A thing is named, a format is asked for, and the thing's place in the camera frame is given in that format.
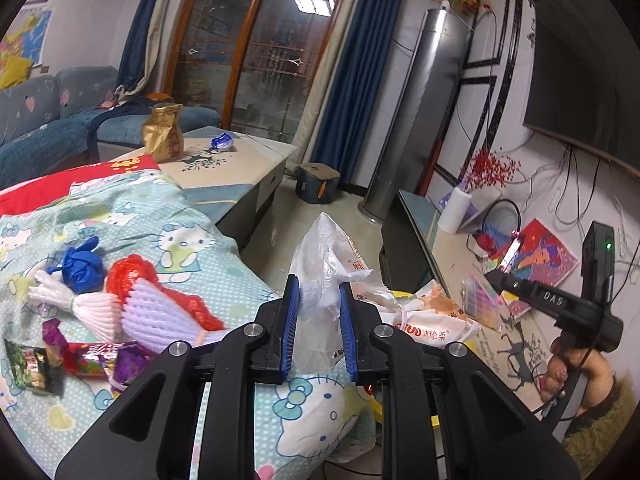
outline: drawer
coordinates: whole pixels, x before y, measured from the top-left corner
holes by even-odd
[[[258,184],[258,203],[256,210],[260,209],[269,195],[275,191],[278,185],[282,182],[284,176],[284,168],[286,160],[283,160],[279,165],[273,168]]]

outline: red pillow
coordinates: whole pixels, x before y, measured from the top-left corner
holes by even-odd
[[[19,215],[34,211],[69,194],[74,182],[88,182],[118,173],[137,170],[159,170],[151,155],[141,155],[126,160],[114,160],[59,171],[40,178],[21,182],[0,191],[0,216]]]

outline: gold paper bag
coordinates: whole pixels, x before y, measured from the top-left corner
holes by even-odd
[[[142,126],[145,153],[156,162],[164,162],[182,155],[184,136],[178,124],[182,105],[162,105],[151,109],[151,115]]]

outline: red decorative branch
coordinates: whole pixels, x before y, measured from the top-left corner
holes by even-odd
[[[505,187],[521,166],[519,160],[482,148],[469,161],[469,169],[463,180],[464,189],[471,193],[486,186]]]

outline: hello kitty bedsheet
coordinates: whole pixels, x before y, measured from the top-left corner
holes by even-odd
[[[109,268],[128,254],[154,263],[161,281],[204,298],[212,313],[234,328],[254,319],[274,293],[240,260],[235,242],[189,207],[165,174],[137,171],[80,186],[34,212],[0,218],[0,328],[12,342],[43,346],[42,321],[59,318],[69,341],[95,338],[75,318],[28,300],[36,270],[57,264],[65,249],[98,236]],[[0,344],[0,408],[24,447],[52,478],[56,467],[113,402],[106,383],[66,375],[62,393],[37,395],[14,382]],[[194,443],[199,442],[208,390]],[[330,453],[348,460],[374,444],[367,395],[348,380],[344,364],[329,375],[290,377],[255,392],[255,468],[262,480],[306,479]]]

